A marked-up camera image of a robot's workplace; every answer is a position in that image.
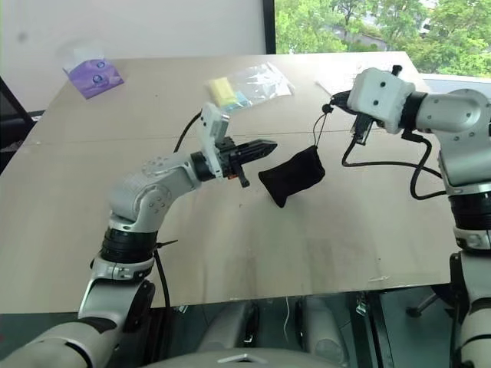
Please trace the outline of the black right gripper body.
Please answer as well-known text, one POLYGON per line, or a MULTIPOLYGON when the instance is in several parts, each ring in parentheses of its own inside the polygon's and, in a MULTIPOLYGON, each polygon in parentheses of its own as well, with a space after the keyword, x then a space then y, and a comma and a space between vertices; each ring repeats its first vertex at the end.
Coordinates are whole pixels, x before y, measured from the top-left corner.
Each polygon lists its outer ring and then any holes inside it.
POLYGON ((358 113, 355 117, 354 124, 351 128, 352 138, 358 145, 366 144, 371 128, 377 120, 367 114, 358 113))

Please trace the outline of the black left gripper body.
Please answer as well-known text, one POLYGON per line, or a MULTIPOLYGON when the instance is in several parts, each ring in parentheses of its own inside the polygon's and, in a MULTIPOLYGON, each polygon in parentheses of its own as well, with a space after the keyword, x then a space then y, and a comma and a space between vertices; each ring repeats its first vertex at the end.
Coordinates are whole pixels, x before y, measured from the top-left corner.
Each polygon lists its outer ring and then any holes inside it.
POLYGON ((227 179, 238 178, 242 188, 249 187, 250 181, 247 180, 242 168, 242 156, 245 155, 249 144, 242 143, 236 145, 230 136, 226 136, 221 142, 216 144, 216 148, 219 151, 223 176, 227 179))

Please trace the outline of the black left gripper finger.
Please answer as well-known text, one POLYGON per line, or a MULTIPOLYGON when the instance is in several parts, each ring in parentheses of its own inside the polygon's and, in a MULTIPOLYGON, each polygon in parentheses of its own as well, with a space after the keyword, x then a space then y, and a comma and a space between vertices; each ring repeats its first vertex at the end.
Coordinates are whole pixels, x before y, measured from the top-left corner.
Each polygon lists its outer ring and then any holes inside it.
POLYGON ((237 149, 236 161, 238 163, 250 163, 268 156, 274 148, 243 148, 237 149))
POLYGON ((273 140, 251 140, 237 146, 241 153, 271 153, 277 147, 273 140))

